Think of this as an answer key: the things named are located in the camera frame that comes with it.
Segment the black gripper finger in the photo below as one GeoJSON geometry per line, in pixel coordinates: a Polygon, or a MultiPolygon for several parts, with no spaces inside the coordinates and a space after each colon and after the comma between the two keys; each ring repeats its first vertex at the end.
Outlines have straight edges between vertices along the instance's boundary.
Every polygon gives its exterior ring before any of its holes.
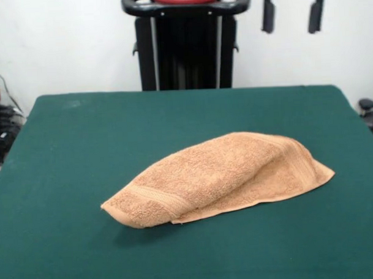
{"type": "Polygon", "coordinates": [[[275,5],[272,0],[263,1],[262,31],[273,32],[275,24],[275,5]]]}
{"type": "Polygon", "coordinates": [[[324,1],[325,0],[315,0],[311,5],[307,29],[310,34],[315,34],[321,31],[324,1]]]}

